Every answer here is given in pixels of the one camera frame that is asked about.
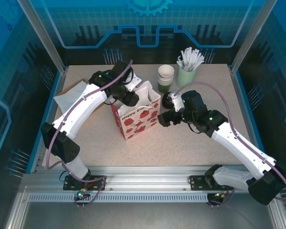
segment paper gift bag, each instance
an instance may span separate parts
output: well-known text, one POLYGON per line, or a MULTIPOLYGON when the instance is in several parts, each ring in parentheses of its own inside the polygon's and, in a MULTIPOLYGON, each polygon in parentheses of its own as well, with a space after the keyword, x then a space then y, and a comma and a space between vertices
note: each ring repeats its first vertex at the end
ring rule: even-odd
POLYGON ((128 107, 120 102, 111 105, 113 116, 121 134, 128 140, 158 123, 161 96, 153 90, 149 81, 134 89, 139 102, 128 107))

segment table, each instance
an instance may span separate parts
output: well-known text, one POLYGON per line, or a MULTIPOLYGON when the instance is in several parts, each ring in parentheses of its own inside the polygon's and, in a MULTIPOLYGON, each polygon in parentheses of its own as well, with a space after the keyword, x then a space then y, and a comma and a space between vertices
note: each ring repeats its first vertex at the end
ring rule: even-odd
MULTIPOLYGON (((160 64, 132 65, 136 75, 143 80, 149 80, 153 88, 161 96, 157 88, 157 70, 160 64)), ((177 64, 171 90, 177 90, 175 78, 178 72, 177 64)), ((111 69, 113 65, 72 65, 63 88, 76 81, 90 79, 96 71, 111 69)), ((226 64, 202 64, 197 69, 195 81, 210 83, 215 86, 227 100, 234 126, 246 138, 248 133, 235 94, 229 69, 226 64)), ((209 110, 218 110, 226 115, 224 103, 210 88, 203 85, 193 85, 190 90, 196 90, 202 96, 209 110)), ((56 118, 61 116, 57 109, 56 118)), ((226 148, 204 134, 194 134, 186 124, 162 127, 157 124, 140 135, 125 141, 115 120, 110 106, 103 105, 94 111, 78 131, 74 141, 81 147, 80 157, 86 166, 199 166, 199 165, 239 165, 241 162, 226 148)), ((50 164, 57 161, 51 155, 50 164)))

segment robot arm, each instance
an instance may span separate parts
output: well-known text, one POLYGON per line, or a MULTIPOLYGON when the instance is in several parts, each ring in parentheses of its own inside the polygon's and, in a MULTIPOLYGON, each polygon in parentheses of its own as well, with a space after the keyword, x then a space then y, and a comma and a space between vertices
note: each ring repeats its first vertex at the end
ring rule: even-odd
MULTIPOLYGON (((217 183, 248 190, 255 200, 264 205, 267 205, 284 188, 285 184, 277 173, 235 137, 228 119, 217 110, 207 110, 199 93, 188 91, 183 95, 179 93, 174 96, 173 92, 168 95, 168 100, 174 104, 174 109, 158 116, 162 126, 170 126, 171 121, 174 125, 181 122, 193 124, 198 131, 226 147, 249 170, 249 172, 230 170, 221 165, 215 165, 205 173, 205 181, 210 188, 217 183)), ((283 175, 286 174, 284 162, 276 162, 237 131, 236 133, 283 175)))
POLYGON ((112 70, 94 73, 84 92, 69 110, 52 124, 44 123, 41 127, 44 144, 48 149, 54 133, 63 122, 64 125, 54 141, 51 153, 58 157, 72 174, 80 179, 89 180, 90 172, 78 155, 80 147, 73 141, 77 131, 89 115, 110 96, 116 100, 120 100, 127 106, 135 106, 139 101, 139 96, 133 92, 133 89, 138 86, 142 80, 134 74, 132 69, 129 69, 119 81, 104 91, 99 91, 89 97, 86 95, 113 81, 124 71, 126 66, 127 64, 119 61, 112 70), (70 110, 71 113, 68 119, 64 121, 64 117, 70 110))

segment blue glass wall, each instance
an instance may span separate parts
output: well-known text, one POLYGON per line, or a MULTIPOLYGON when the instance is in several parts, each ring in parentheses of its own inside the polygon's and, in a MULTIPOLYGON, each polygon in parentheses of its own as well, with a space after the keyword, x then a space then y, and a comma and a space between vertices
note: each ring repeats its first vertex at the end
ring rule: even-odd
POLYGON ((286 161, 286 0, 278 0, 239 73, 265 151, 286 161))
POLYGON ((17 1, 0 0, 0 228, 25 158, 30 157, 56 72, 17 1))
POLYGON ((207 63, 231 63, 264 0, 32 3, 66 65, 174 63, 189 46, 209 54, 207 63))

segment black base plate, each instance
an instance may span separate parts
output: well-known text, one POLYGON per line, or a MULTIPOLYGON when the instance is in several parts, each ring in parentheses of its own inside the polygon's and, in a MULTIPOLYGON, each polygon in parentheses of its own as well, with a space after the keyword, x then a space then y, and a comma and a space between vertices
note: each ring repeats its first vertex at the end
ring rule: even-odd
POLYGON ((210 188, 206 183, 204 176, 190 176, 188 182, 191 184, 192 191, 226 191, 228 188, 229 190, 233 189, 230 186, 221 186, 219 184, 215 184, 213 188, 210 188))
MULTIPOLYGON (((102 176, 93 176, 91 175, 91 179, 97 179, 100 178, 102 176)), ((102 182, 104 182, 103 180, 99 180, 94 182, 94 185, 92 185, 91 187, 88 188, 88 191, 98 191, 100 189, 100 186, 102 185, 102 182)), ((76 179, 74 179, 72 176, 68 175, 65 177, 65 182, 63 185, 63 190, 65 191, 79 191, 84 187, 84 183, 80 182, 76 179)))

